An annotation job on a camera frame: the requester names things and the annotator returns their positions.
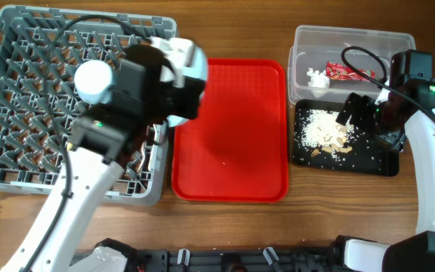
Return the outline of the light blue plate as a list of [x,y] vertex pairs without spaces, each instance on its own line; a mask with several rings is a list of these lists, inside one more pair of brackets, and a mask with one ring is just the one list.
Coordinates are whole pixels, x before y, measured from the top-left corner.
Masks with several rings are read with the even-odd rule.
[[[201,79],[204,82],[208,80],[208,60],[205,56],[204,51],[200,47],[196,47],[194,51],[193,60],[190,64],[190,67],[184,67],[181,69],[182,74],[184,76],[193,78],[193,79]],[[177,127],[179,125],[183,125],[188,121],[183,117],[170,115],[167,117],[168,126],[170,128]]]

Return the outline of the rice and food scraps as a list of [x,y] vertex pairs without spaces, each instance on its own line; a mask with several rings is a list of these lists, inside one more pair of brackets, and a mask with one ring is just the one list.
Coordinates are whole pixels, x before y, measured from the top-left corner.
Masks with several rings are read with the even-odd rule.
[[298,133],[299,143],[311,149],[312,156],[320,153],[332,155],[350,153],[355,127],[349,122],[341,125],[336,122],[338,113],[328,110],[305,110]]

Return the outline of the red snack wrapper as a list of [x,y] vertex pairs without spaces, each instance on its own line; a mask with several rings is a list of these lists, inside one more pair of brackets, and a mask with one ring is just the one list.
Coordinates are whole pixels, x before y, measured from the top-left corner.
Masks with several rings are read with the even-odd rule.
[[338,81],[361,81],[366,82],[358,73],[354,72],[348,66],[339,63],[328,62],[325,67],[325,75],[331,80]]

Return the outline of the white napkin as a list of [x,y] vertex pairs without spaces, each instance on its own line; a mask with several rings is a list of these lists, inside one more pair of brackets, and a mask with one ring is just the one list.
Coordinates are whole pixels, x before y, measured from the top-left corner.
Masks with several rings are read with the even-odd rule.
[[319,71],[309,68],[307,76],[310,77],[307,83],[309,87],[328,88],[330,86],[330,78],[326,75],[326,70]]

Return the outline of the light blue small bowl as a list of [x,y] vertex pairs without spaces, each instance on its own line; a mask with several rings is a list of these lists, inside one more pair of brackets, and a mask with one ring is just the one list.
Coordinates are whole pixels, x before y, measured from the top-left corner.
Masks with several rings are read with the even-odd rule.
[[88,60],[75,72],[74,83],[78,96],[88,104],[110,102],[110,87],[114,83],[113,70],[102,60]]

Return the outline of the white plastic spoon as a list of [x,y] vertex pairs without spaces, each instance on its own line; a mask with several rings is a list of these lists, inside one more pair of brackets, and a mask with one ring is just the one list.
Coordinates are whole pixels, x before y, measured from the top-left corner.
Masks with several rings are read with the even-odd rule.
[[156,141],[156,145],[163,145],[167,138],[167,122],[163,122],[159,125],[159,128],[156,130],[156,134],[158,134],[158,140]]

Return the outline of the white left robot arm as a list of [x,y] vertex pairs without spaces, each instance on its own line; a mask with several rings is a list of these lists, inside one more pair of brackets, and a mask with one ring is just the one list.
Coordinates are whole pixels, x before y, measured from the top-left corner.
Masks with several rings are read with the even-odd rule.
[[194,119],[208,79],[196,45],[127,49],[108,100],[81,115],[63,151],[59,179],[4,271],[66,271],[104,195],[145,141],[147,127],[169,116]]

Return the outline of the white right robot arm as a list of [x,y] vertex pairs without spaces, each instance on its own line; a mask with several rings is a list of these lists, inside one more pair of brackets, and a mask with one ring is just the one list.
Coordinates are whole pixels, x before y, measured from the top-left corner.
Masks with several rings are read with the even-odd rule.
[[337,266],[354,271],[435,271],[435,81],[430,53],[409,49],[392,56],[390,75],[381,80],[345,66],[387,90],[381,103],[352,93],[336,121],[385,135],[398,131],[412,148],[418,192],[416,234],[393,245],[341,237],[332,250]]

